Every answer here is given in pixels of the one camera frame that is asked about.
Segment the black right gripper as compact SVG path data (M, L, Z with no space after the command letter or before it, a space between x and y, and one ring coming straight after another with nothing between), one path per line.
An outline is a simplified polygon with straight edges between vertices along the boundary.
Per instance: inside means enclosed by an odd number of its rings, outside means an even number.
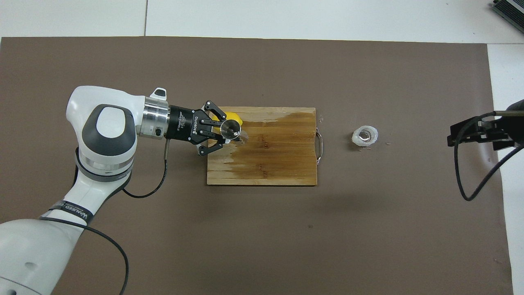
M524 100L520 100L508 106L506 111L523 111ZM505 131L512 140L499 140L496 135L496 128L492 123L486 123L477 120L472 125L467 124L474 118L466 119L460 123L451 125L450 135L447 136L447 146L454 146L456 142L462 143L487 143L493 142L493 150L498 151L502 149L515 147L516 143L524 143L524 118L522 116L505 116Z

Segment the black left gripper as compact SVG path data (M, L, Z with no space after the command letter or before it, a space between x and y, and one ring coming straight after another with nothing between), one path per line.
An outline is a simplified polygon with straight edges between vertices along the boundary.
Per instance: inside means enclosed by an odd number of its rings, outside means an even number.
M217 119L211 119L205 111L211 112ZM206 156L222 149L225 139L208 140L206 133L211 132L212 127L202 125L202 120L203 123L223 123L226 120L226 114L211 100L204 103L203 110L169 106L169 123L165 137L198 144L199 156Z

